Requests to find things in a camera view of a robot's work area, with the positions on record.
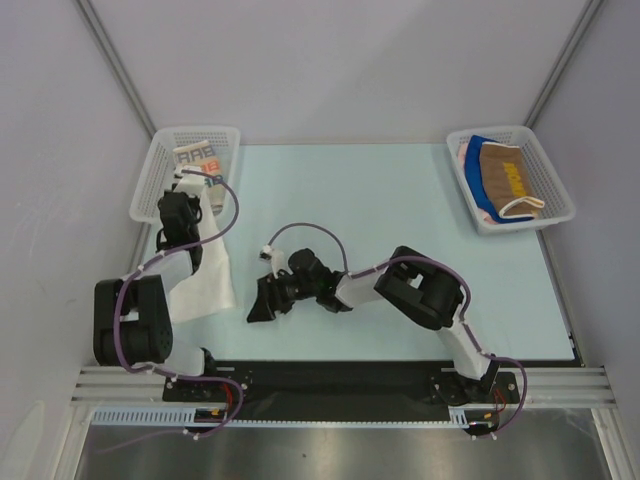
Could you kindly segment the white towel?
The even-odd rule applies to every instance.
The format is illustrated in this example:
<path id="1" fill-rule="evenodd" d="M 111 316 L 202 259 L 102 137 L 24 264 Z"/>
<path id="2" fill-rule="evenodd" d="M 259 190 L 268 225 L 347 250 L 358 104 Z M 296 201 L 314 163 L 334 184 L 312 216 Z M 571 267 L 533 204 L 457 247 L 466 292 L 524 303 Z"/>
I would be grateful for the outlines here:
<path id="1" fill-rule="evenodd" d="M 224 240 L 218 238 L 203 246 L 197 272 L 170 291 L 171 321 L 173 324 L 185 323 L 236 306 L 229 255 Z"/>

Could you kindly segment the rabbit print towel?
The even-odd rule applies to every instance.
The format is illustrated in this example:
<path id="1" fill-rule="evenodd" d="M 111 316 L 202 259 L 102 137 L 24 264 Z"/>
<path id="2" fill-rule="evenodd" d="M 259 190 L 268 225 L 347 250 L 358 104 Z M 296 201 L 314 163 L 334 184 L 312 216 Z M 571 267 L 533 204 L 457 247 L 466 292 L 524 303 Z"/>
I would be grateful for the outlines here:
<path id="1" fill-rule="evenodd" d="M 207 186 L 207 194 L 213 213 L 220 213 L 224 206 L 225 189 L 216 181 L 223 179 L 224 176 L 221 161 L 211 142 L 203 140 L 174 148 L 173 157 L 176 166 L 199 167 L 203 173 L 210 175 L 210 177 L 203 177 L 203 180 Z"/>

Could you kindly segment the brown towel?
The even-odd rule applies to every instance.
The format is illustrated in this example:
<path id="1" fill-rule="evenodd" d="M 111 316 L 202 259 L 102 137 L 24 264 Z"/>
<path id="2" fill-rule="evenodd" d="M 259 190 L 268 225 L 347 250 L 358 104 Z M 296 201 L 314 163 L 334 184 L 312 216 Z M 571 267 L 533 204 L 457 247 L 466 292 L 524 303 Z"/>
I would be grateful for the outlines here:
<path id="1" fill-rule="evenodd" d="M 534 193 L 519 147 L 484 142 L 479 166 L 484 191 L 500 221 L 538 217 L 545 202 Z"/>

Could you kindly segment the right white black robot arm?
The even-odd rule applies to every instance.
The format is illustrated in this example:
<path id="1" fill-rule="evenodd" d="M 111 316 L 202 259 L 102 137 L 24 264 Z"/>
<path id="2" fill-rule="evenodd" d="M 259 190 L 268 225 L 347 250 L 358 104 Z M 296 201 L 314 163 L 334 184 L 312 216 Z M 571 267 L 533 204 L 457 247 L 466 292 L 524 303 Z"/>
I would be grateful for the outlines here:
<path id="1" fill-rule="evenodd" d="M 332 270 L 308 248 L 285 258 L 266 245 L 259 258 L 270 264 L 271 272 L 257 280 L 249 323 L 273 321 L 307 299 L 335 314 L 384 300 L 414 324 L 436 332 L 452 355 L 452 382 L 467 400 L 481 402 L 495 392 L 499 364 L 466 326 L 469 289 L 446 265 L 406 246 L 396 248 L 383 263 L 358 272 Z"/>

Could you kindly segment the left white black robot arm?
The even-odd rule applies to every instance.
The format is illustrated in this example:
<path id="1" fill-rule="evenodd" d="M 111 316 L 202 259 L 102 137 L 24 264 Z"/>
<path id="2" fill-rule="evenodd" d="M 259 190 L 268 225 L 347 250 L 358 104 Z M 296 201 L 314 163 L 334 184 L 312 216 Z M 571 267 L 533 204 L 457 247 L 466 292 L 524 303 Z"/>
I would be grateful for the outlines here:
<path id="1" fill-rule="evenodd" d="M 172 374 L 185 375 L 185 388 L 199 400 L 214 397 L 219 374 L 207 366 L 208 350 L 173 336 L 169 293 L 198 272 L 203 248 L 198 224 L 203 213 L 200 198 L 167 192 L 158 202 L 162 228 L 156 236 L 160 252 L 187 245 L 168 259 L 127 277 L 102 280 L 94 289 L 93 353 L 102 366 L 152 369 L 158 365 Z"/>

